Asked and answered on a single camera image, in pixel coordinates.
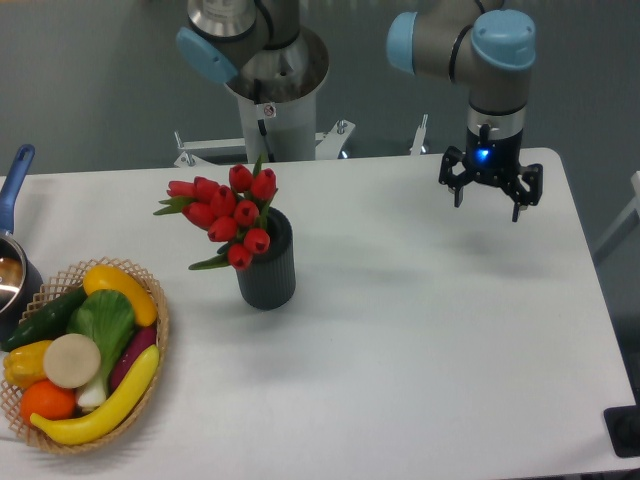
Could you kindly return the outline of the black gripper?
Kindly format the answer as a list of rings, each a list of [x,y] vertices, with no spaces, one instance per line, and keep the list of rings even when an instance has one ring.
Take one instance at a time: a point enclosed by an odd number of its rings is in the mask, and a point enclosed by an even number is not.
[[[523,130],[515,135],[483,140],[471,130],[466,133],[466,152],[450,146],[442,156],[438,181],[454,196],[454,207],[463,202],[464,187],[475,181],[490,186],[505,186],[513,201],[512,221],[529,206],[537,206],[543,193],[543,166],[521,166],[519,152]]]

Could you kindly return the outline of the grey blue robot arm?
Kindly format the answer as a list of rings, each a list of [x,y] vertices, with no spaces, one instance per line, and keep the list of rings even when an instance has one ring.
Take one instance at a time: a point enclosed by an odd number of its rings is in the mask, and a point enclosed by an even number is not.
[[[318,159],[316,96],[329,56],[301,24],[299,3],[191,1],[187,15],[177,48],[235,96],[247,158]],[[535,43],[533,20],[500,1],[440,1],[425,14],[399,14],[389,28],[391,66],[469,90],[466,145],[445,151],[439,174],[456,201],[470,183],[502,190],[516,210],[540,201],[542,167],[519,161]]]

